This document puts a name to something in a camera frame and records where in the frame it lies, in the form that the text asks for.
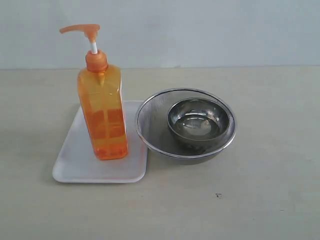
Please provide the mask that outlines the steel mesh strainer basket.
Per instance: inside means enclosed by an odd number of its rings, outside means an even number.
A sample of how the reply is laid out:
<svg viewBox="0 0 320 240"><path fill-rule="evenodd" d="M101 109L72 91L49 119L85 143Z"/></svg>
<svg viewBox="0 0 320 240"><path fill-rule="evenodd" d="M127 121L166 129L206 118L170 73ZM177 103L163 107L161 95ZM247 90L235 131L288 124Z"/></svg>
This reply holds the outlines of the steel mesh strainer basket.
<svg viewBox="0 0 320 240"><path fill-rule="evenodd" d="M208 148L194 148L173 137L167 123L168 111L176 102L187 98L212 100L225 108L231 122L219 143ZM138 108L135 125L137 134L150 150L181 165L195 165L214 158L232 143L237 132L236 116L228 104L209 92L194 88L172 88L152 95Z"/></svg>

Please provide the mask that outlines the white rectangular tray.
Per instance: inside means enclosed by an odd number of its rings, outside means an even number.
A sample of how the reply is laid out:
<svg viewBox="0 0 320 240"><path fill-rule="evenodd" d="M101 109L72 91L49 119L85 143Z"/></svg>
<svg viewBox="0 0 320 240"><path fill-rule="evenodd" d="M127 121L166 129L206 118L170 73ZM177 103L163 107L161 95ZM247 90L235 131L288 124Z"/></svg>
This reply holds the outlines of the white rectangular tray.
<svg viewBox="0 0 320 240"><path fill-rule="evenodd" d="M141 104L138 100L123 103L129 152L116 160L96 158L83 111L79 108L53 166L53 178L60 183L80 184L127 184L141 180L148 157L148 148L135 127L135 115Z"/></svg>

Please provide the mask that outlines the orange pump soap bottle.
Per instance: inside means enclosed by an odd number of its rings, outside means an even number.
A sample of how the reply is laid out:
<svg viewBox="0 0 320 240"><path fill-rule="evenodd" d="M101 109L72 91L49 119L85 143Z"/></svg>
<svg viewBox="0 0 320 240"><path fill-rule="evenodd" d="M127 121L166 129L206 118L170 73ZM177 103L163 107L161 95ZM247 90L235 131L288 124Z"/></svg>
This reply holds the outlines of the orange pump soap bottle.
<svg viewBox="0 0 320 240"><path fill-rule="evenodd" d="M84 33L90 43L86 67L77 76L77 92L95 156L100 160L125 157L128 150L122 102L122 76L119 67L107 60L97 47L98 24L77 24L61 28L60 33Z"/></svg>

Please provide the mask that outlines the small stainless steel bowl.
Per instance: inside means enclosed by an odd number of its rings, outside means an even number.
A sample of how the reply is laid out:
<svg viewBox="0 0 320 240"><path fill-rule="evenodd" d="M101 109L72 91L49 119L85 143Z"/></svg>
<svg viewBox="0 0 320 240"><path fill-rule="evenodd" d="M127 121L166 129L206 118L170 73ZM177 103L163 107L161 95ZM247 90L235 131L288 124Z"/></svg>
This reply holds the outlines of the small stainless steel bowl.
<svg viewBox="0 0 320 240"><path fill-rule="evenodd" d="M167 112L172 136L191 148L209 148L227 134L231 119L221 103L190 97L176 102Z"/></svg>

